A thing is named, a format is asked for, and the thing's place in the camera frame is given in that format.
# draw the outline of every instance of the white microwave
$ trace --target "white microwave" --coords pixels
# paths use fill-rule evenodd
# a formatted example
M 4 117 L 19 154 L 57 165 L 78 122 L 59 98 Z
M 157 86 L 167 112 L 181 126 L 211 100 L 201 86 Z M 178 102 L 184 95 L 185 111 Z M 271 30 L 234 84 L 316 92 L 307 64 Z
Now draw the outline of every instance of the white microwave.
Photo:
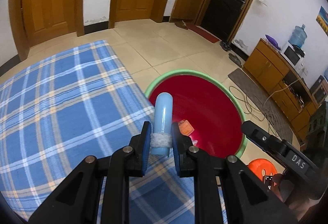
M 290 43 L 287 42 L 284 45 L 283 49 L 281 50 L 281 54 L 297 72 L 300 72 L 300 70 L 303 67 L 302 63 L 304 57 L 296 53 L 293 46 Z

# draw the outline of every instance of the blue plaid bed sheet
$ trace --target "blue plaid bed sheet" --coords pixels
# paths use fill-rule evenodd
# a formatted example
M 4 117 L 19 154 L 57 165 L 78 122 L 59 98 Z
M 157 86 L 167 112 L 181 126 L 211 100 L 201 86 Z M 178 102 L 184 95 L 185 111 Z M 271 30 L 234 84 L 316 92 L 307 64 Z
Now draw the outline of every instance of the blue plaid bed sheet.
M 27 220 L 85 156 L 112 155 L 153 114 L 106 41 L 27 67 L 0 86 L 0 191 Z M 132 224 L 194 223 L 193 179 L 176 175 L 172 156 L 150 155 L 146 176 L 131 179 Z

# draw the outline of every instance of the tile floor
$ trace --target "tile floor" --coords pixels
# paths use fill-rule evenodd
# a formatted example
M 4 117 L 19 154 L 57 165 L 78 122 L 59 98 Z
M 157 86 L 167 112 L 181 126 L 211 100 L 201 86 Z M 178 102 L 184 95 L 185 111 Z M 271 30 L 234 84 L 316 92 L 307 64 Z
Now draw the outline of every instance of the tile floor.
M 103 30 L 81 37 L 77 37 L 76 33 L 71 33 L 36 45 L 31 48 L 26 60 L 0 77 L 0 84 L 25 67 L 46 57 L 102 39 L 107 40 L 113 47 L 143 91 L 159 75 L 183 68 L 204 72 L 222 82 L 227 88 L 229 86 L 238 88 L 228 78 L 228 74 L 238 66 L 229 59 L 228 53 L 222 50 L 219 43 L 211 43 L 193 31 L 180 29 L 173 23 L 158 24 L 152 20 L 119 22 L 111 30 Z M 232 89 L 232 93 L 236 97 L 242 98 L 237 90 Z M 263 119 L 261 113 L 256 113 L 256 115 Z M 266 120 L 259 121 L 251 115 L 246 115 L 246 118 L 268 130 Z M 300 147 L 295 136 L 293 144 L 297 148 Z M 283 171 L 282 166 L 253 143 L 248 142 L 241 160 L 248 164 L 256 158 L 267 158 L 274 163 L 278 172 Z

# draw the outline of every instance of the blue plastic tube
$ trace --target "blue plastic tube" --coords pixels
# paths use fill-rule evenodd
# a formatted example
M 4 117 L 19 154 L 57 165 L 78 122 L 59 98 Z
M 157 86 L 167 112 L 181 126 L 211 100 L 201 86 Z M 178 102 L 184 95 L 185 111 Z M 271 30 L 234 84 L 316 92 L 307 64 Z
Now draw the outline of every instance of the blue plastic tube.
M 171 135 L 173 97 L 169 93 L 160 93 L 155 102 L 155 117 L 153 134 Z M 169 156 L 169 147 L 152 147 L 153 155 Z

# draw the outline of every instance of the electrical cord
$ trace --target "electrical cord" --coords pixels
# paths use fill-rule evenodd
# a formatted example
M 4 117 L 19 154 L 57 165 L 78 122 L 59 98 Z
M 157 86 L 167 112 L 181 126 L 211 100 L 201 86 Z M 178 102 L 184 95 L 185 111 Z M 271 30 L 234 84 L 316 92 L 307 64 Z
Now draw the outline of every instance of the electrical cord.
M 266 100 L 265 102 L 262 104 L 262 108 L 263 108 L 263 111 L 253 107 L 250 102 L 248 101 L 248 96 L 245 95 L 240 89 L 234 87 L 234 86 L 229 86 L 229 91 L 232 93 L 231 91 L 231 88 L 234 88 L 236 89 L 243 97 L 243 99 L 241 98 L 238 98 L 236 97 L 233 93 L 232 95 L 239 101 L 242 101 L 245 103 L 245 107 L 246 107 L 246 110 L 247 112 L 244 111 L 244 113 L 246 115 L 251 115 L 253 117 L 255 117 L 256 119 L 258 119 L 259 121 L 264 121 L 265 119 L 268 121 L 268 133 L 270 133 L 270 131 L 272 131 L 273 135 L 275 137 L 278 137 L 280 140 L 280 136 L 279 134 L 281 134 L 281 119 L 280 119 L 280 116 L 275 113 L 275 110 L 272 110 L 271 107 L 267 108 L 265 107 L 266 103 L 268 102 L 268 100 L 275 94 L 275 93 L 278 93 L 278 92 L 281 92 L 281 91 L 284 91 L 286 90 L 287 88 L 289 88 L 292 84 L 296 83 L 297 81 L 299 81 L 300 79 L 297 79 L 295 81 L 293 81 L 290 85 L 286 86 L 285 88 L 281 89 L 281 90 L 277 90 L 277 91 L 274 91 Z M 258 116 L 256 116 L 254 113 L 253 113 L 253 110 L 259 112 L 259 113 L 264 113 L 263 114 L 263 119 L 260 119 Z

